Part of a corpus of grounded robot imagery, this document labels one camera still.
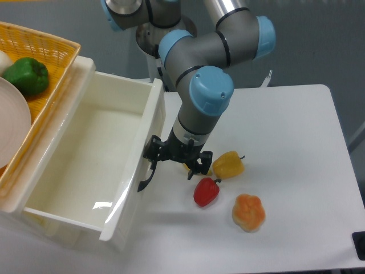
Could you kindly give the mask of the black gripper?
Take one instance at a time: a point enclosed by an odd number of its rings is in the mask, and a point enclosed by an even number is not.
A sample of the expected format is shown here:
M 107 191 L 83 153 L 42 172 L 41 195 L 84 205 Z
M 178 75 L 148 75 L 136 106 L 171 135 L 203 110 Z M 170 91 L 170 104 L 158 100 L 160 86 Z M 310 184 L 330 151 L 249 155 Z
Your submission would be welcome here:
M 153 171 L 160 160 L 185 163 L 189 168 L 187 179 L 191 180 L 195 174 L 207 175 L 212 164 L 213 153 L 211 151 L 201 152 L 203 146 L 203 144 L 200 146 L 184 144 L 178 140 L 175 134 L 169 134 L 163 144 L 158 136 L 152 135 L 145 146 L 143 158 L 148 159 Z

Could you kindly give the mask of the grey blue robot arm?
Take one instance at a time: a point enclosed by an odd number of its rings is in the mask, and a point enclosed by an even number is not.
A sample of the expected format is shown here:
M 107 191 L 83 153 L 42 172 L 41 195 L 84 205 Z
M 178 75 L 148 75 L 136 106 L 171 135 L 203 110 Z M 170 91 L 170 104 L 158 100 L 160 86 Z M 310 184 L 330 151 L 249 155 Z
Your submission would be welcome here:
M 276 44 L 272 21 L 255 16 L 245 1 L 205 1 L 212 33 L 197 36 L 183 20 L 180 1 L 102 1 L 114 30 L 139 27 L 138 45 L 160 62 L 182 105 L 166 141 L 152 136 L 144 158 L 155 170 L 165 160 L 184 163 L 189 176 L 206 174 L 213 154 L 203 146 L 227 109 L 234 84 L 225 69 L 270 54 Z

